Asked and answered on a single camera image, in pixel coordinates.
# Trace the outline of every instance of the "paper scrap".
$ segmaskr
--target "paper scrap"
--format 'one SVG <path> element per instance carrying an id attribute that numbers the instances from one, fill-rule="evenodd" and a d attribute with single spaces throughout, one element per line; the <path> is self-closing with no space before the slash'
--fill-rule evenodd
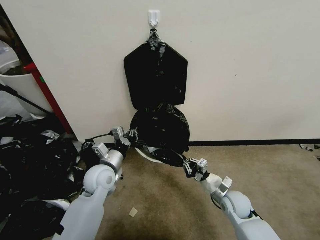
<path id="1" fill-rule="evenodd" d="M 129 212 L 129 215 L 130 215 L 131 217 L 134 217 L 134 216 L 137 214 L 137 212 L 138 212 L 137 209 L 131 208 L 131 210 L 130 210 L 130 212 Z"/>

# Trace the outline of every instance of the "crumpled black plastic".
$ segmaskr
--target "crumpled black plastic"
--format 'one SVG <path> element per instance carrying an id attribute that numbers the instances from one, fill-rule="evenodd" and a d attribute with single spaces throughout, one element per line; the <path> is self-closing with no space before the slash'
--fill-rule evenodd
<path id="1" fill-rule="evenodd" d="M 188 151 L 189 125 L 181 111 L 168 103 L 145 107 L 133 116 L 130 129 L 137 129 L 135 146 L 171 149 L 179 154 Z"/>
<path id="2" fill-rule="evenodd" d="M 188 61 L 151 29 L 149 39 L 124 58 L 133 107 L 183 104 L 187 65 Z"/>
<path id="3" fill-rule="evenodd" d="M 72 198 L 81 190 L 84 177 L 84 170 L 77 167 L 79 154 L 73 139 L 58 137 L 57 133 L 63 133 L 60 123 L 55 124 L 52 117 L 27 122 L 15 121 L 17 119 L 20 119 L 19 116 L 2 122 L 0 120 L 0 128 L 7 125 L 11 129 L 4 136 L 13 137 L 11 142 L 0 145 L 0 164 L 3 166 L 0 167 L 3 183 L 0 184 L 0 221 L 19 211 L 21 204 L 30 199 Z M 47 212 L 35 214 L 46 215 Z M 32 220 L 30 216 L 20 217 Z M 11 222 L 11 225 L 16 229 L 15 222 Z M 31 226 L 33 225 L 26 222 L 21 223 L 18 228 L 27 232 Z"/>
<path id="4" fill-rule="evenodd" d="M 54 235 L 65 211 L 51 203 L 27 201 L 11 213 L 1 239 L 43 239 Z"/>

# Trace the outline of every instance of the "beige carpet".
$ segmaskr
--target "beige carpet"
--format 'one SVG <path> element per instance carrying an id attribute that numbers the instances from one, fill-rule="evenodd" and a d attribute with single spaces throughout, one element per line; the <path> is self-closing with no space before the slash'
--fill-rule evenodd
<path id="1" fill-rule="evenodd" d="M 191 147 L 209 172 L 233 179 L 233 190 L 284 239 L 320 239 L 320 161 L 298 145 Z M 153 163 L 130 149 L 124 179 L 106 199 L 100 239 L 236 239 L 227 217 L 182 168 Z M 132 207 L 138 210 L 129 216 Z"/>

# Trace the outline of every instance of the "pile of plastic bags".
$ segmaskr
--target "pile of plastic bags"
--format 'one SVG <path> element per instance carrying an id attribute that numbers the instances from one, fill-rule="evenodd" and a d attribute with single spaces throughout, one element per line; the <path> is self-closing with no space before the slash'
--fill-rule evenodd
<path id="1" fill-rule="evenodd" d="M 0 239 L 52 236 L 84 170 L 75 142 L 55 117 L 0 119 Z"/>

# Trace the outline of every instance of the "black cable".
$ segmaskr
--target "black cable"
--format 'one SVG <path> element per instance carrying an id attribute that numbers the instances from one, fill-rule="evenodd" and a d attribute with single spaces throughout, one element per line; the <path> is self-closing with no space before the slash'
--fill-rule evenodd
<path id="1" fill-rule="evenodd" d="M 39 110 L 45 112 L 48 115 L 54 115 L 54 113 L 49 112 L 49 111 L 45 110 L 44 108 L 38 106 L 37 104 L 31 102 L 30 100 L 26 99 L 25 97 L 22 97 L 21 95 L 18 94 L 18 92 L 16 90 L 14 90 L 13 88 L 11 88 L 9 86 L 5 86 L 3 84 L 0 84 L 0 91 L 5 91 L 5 92 L 11 94 L 12 96 L 20 98 L 21 100 L 25 101 L 26 103 L 30 104 L 31 106 L 34 106 L 35 108 L 38 108 Z"/>
<path id="2" fill-rule="evenodd" d="M 108 136 L 108 135 L 112 135 L 112 131 L 110 131 L 109 133 L 106 133 L 106 134 L 102 134 L 102 135 L 98 135 L 98 136 L 92 137 L 92 138 L 87 138 L 84 141 L 85 142 L 93 142 L 93 139 L 95 139 L 95 138 Z"/>
<path id="3" fill-rule="evenodd" d="M 95 139 L 95 138 L 98 138 L 98 137 L 103 137 L 103 136 L 108 136 L 108 135 L 112 135 L 112 131 L 110 131 L 109 133 L 106 133 L 106 134 L 95 136 L 95 137 L 90 138 L 90 139 Z"/>
<path id="4" fill-rule="evenodd" d="M 214 204 L 217 208 L 221 209 L 221 207 L 219 207 L 219 206 L 215 203 L 215 201 L 213 200 L 212 196 L 210 196 L 210 197 L 211 197 L 211 201 L 213 202 L 213 204 Z"/>

